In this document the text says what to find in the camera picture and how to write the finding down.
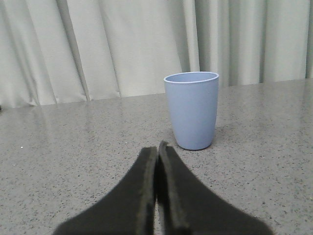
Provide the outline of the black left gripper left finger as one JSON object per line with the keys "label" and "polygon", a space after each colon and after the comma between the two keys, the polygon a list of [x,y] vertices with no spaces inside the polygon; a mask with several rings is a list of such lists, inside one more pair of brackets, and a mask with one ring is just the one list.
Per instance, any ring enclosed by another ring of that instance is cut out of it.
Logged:
{"label": "black left gripper left finger", "polygon": [[56,235],[152,235],[157,148],[144,147],[123,179],[100,201],[60,224]]}

